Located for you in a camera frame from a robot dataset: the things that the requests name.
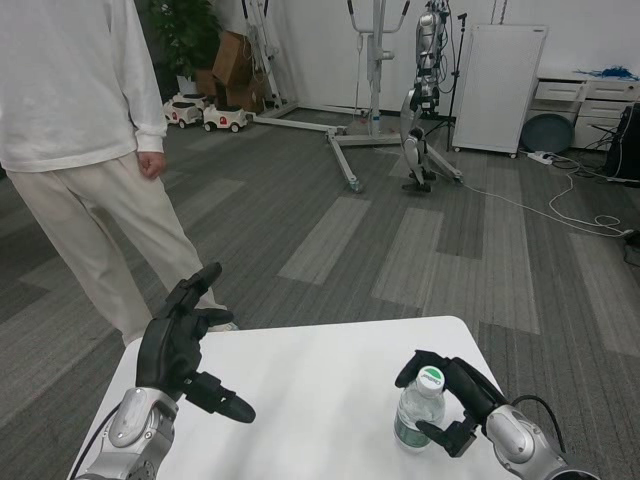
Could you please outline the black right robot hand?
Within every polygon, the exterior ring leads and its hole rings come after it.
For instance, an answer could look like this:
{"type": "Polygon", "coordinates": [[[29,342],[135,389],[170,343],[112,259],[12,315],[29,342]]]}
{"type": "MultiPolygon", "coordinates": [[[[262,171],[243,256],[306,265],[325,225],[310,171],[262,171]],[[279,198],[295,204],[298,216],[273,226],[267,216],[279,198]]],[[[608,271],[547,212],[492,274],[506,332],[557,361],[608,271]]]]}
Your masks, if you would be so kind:
{"type": "Polygon", "coordinates": [[[483,374],[461,358],[417,350],[395,380],[402,390],[394,420],[396,438],[407,448],[422,450],[435,443],[458,458],[475,441],[477,427],[507,404],[483,374]],[[443,427],[448,392],[463,408],[463,418],[443,427]]]}

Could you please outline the person left hand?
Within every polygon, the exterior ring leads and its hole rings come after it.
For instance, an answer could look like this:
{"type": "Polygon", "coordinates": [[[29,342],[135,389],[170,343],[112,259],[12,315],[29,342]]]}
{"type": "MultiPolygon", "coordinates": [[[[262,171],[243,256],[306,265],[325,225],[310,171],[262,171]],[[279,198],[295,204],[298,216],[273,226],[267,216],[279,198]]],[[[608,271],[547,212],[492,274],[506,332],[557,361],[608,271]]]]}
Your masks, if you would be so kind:
{"type": "Polygon", "coordinates": [[[161,152],[139,151],[137,161],[141,174],[149,180],[158,178],[167,167],[165,155],[161,152]]]}

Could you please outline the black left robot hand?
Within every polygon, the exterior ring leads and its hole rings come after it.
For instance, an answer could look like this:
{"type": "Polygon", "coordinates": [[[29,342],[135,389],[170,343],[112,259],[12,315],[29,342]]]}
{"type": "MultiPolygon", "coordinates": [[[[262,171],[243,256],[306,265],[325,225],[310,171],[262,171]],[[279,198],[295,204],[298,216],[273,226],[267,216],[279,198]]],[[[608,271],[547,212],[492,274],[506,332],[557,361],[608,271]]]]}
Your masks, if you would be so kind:
{"type": "Polygon", "coordinates": [[[210,328],[234,319],[227,310],[197,306],[221,273],[221,264],[214,262],[176,284],[143,335],[136,385],[159,390],[174,401],[184,397],[208,413],[250,424],[256,418],[253,407],[217,377],[198,370],[200,341],[210,328]]]}

